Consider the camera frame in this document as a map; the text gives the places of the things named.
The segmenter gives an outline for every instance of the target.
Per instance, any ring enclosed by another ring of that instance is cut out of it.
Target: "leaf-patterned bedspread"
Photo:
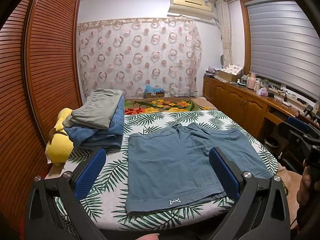
[[[121,149],[107,151],[105,166],[87,198],[81,201],[87,214],[98,228],[112,230],[168,229],[205,220],[221,212],[225,212],[231,207],[233,204],[232,200],[225,197],[210,203],[148,215],[129,216],[126,213],[124,203],[128,194],[127,150],[129,136],[132,133],[147,134],[177,123],[188,125],[192,122],[211,129],[240,129],[248,137],[267,168],[273,174],[277,173],[278,164],[271,153],[246,130],[218,110],[126,115],[125,134]],[[85,160],[90,153],[88,150],[74,150],[66,162],[62,173],[64,171],[73,171],[77,164]],[[56,198],[56,203],[68,225],[68,230],[76,234],[60,198]]]

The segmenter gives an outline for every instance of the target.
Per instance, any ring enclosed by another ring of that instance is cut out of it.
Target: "finger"
[[[304,169],[301,181],[303,182],[303,185],[306,187],[306,189],[309,189],[311,185],[311,176],[309,175],[309,167],[306,167]]]
[[[315,191],[320,191],[320,180],[315,183]]]
[[[310,197],[310,193],[306,189],[300,189],[297,192],[297,202],[299,205],[304,206],[308,202]]]
[[[137,240],[159,240],[158,236],[160,234],[150,234],[150,235],[145,235],[142,237],[139,237]]]

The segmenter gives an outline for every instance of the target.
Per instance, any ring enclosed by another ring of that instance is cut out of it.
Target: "shorts logo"
[[[174,203],[174,202],[180,202],[181,203],[181,201],[180,201],[180,199],[178,198],[178,199],[175,199],[175,200],[170,200],[170,205],[172,205],[172,203]]]

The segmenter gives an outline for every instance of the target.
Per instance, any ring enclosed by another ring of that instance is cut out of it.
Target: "cabinet door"
[[[228,95],[226,86],[221,82],[213,83],[210,102],[220,111],[226,113]]]
[[[246,129],[255,138],[258,137],[264,116],[267,111],[267,106],[267,104],[258,101],[250,96],[247,97],[243,105],[243,128]]]
[[[244,106],[244,101],[245,101],[245,94],[235,90],[231,89],[229,90],[229,98],[230,98],[230,103],[229,103],[229,110],[228,116],[234,120],[237,124],[243,125],[243,117],[244,117],[244,111],[243,111],[243,106]]]
[[[208,98],[211,99],[211,91],[212,91],[212,83],[204,79],[202,93],[207,100]]]

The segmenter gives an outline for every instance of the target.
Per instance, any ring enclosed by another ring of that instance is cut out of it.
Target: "blue shorts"
[[[238,129],[213,130],[196,123],[170,126],[147,135],[132,134],[128,145],[128,214],[182,208],[226,194],[209,163],[219,147],[242,171],[269,179],[271,172]]]

